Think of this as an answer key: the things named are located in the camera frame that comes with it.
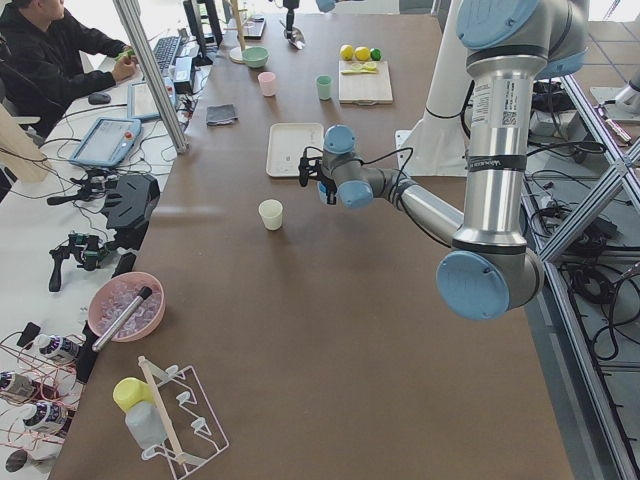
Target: computer mouse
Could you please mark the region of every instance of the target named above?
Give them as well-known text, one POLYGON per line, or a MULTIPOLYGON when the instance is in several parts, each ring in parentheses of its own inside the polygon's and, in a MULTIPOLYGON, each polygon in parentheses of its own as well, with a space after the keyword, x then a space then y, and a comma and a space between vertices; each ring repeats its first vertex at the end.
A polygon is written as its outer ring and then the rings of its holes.
POLYGON ((89 95, 87 100, 89 100, 89 104, 91 105, 104 105, 111 101, 111 95, 104 92, 95 92, 89 95))

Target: person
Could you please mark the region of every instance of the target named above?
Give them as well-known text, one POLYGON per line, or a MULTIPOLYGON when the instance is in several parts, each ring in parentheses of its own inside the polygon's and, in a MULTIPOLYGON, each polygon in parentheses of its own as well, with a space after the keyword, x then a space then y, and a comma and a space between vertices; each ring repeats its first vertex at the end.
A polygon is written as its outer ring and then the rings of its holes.
POLYGON ((136 72, 131 47, 78 22, 64 0, 12 0, 0 15, 0 34, 11 55, 0 62, 7 98, 20 115, 39 116, 38 135, 49 135, 69 105, 113 87, 136 72), (111 72, 84 73, 80 51, 117 58, 111 72))

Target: green cup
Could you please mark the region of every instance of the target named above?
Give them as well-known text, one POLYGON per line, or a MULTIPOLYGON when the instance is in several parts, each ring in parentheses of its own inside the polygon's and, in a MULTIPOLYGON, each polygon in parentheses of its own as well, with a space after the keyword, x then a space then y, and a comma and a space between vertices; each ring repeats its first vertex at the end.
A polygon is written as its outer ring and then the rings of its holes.
POLYGON ((318 98, 320 100, 329 100, 331 98, 331 77, 329 75, 320 75, 316 78, 316 87, 318 88, 318 98))

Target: yellow cup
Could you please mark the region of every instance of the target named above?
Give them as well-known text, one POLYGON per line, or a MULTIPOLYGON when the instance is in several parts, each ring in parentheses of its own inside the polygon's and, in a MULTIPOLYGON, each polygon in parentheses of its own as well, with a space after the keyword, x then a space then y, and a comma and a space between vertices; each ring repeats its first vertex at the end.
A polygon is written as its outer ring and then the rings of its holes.
POLYGON ((143 400, 154 403, 149 385, 135 377, 120 380, 113 389, 113 401, 124 413, 143 400))

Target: cutting board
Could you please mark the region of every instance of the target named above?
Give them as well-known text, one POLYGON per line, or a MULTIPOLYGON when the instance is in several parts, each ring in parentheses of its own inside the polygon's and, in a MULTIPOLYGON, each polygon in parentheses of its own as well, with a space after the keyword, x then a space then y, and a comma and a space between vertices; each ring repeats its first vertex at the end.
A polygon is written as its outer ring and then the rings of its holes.
POLYGON ((345 62, 341 60, 338 65, 338 90, 340 92, 340 103, 356 103, 363 105, 393 103, 389 64, 386 61, 377 62, 378 73, 376 74, 341 74, 340 72, 342 70, 349 69, 351 63, 354 62, 345 62))

